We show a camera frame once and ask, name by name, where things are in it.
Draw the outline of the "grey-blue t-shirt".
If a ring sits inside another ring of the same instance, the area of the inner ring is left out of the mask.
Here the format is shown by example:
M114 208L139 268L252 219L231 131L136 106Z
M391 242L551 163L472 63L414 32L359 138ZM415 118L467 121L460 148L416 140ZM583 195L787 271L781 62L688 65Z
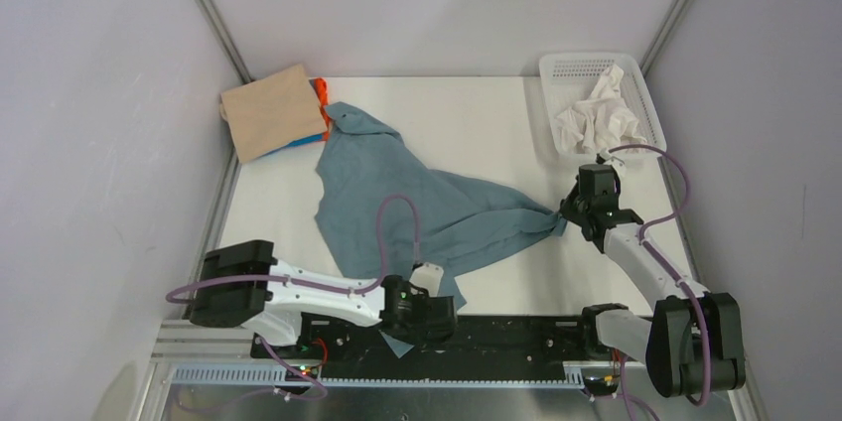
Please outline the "grey-blue t-shirt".
M440 294L462 308L457 277L565 231L558 211L514 188L427 167L364 110L337 102L326 111L333 129L316 166L315 222L344 276L374 278L387 262L407 277L429 262L444 270Z

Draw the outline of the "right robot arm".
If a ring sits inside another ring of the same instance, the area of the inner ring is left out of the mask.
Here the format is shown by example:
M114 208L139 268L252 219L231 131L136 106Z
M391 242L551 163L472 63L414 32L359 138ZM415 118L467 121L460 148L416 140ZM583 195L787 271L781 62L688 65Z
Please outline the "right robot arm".
M616 349L644 364L663 397L706 399L747 381L741 311L728 293L713 293L684 274L649 237L638 214L620 206L616 170L600 163L579 168L560 205L564 219L617 264L652 310L650 318L622 304L584 309L591 320L576 336L593 359Z

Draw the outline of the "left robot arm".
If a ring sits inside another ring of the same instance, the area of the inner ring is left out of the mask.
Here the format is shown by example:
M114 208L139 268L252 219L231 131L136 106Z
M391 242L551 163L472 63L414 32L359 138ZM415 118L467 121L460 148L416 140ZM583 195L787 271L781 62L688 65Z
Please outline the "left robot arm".
M189 320L206 328L245 328L290 357L306 354L307 315L376 329L410 345L442 342L457 326L453 297L433 296L399 275L352 279L277 259L274 245L251 240L208 252L191 289Z

